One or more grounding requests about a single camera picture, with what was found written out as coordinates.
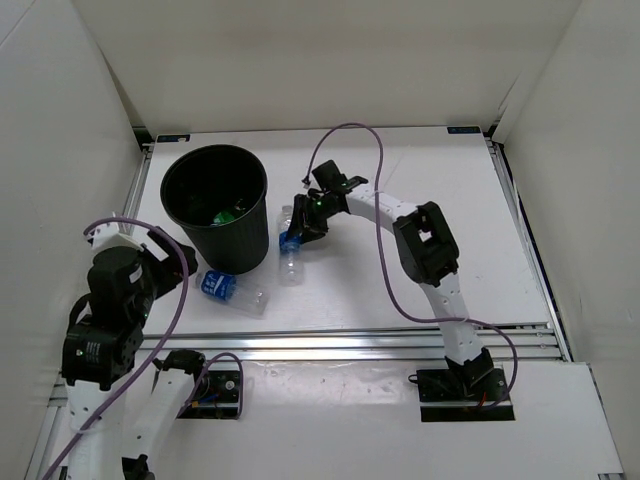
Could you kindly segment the green plastic bottle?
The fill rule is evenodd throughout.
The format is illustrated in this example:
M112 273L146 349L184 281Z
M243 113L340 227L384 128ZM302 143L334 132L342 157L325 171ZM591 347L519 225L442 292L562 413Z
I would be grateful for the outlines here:
M224 224L231 223L234 220L235 220L235 215L231 211L222 210L214 216L212 220L212 225L224 225Z

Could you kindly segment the clear unlabelled plastic bottle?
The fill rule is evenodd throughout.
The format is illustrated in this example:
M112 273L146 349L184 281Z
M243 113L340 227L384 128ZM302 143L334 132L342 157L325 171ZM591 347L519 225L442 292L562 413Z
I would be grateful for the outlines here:
M242 199L239 199L232 207L232 210L234 212L244 212L246 210L246 207L244 206L244 201Z

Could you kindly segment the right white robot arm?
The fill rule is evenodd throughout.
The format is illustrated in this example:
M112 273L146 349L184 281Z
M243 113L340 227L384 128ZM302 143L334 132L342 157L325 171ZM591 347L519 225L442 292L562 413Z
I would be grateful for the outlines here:
M328 219L347 213L376 225L376 234L390 232L401 267L426 295L444 342L449 387L470 400L494 371L488 349L477 334L461 293L459 248L440 207L399 200L368 184L361 176L343 174L328 160L311 171L318 187L294 197L287 237L308 243L328 233Z

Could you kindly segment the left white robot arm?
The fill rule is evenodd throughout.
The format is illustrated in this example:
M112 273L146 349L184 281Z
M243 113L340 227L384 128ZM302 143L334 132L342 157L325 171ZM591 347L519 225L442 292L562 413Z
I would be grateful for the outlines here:
M210 386L200 352L173 350L160 360L154 348L136 360L153 303L178 289L176 310L183 311L197 261L193 248L147 225L148 238L166 254L158 259L121 233L125 221L98 221L85 232L95 252L89 291L72 307L62 350L72 438L47 479L61 463L70 479L155 478L154 458L174 420Z

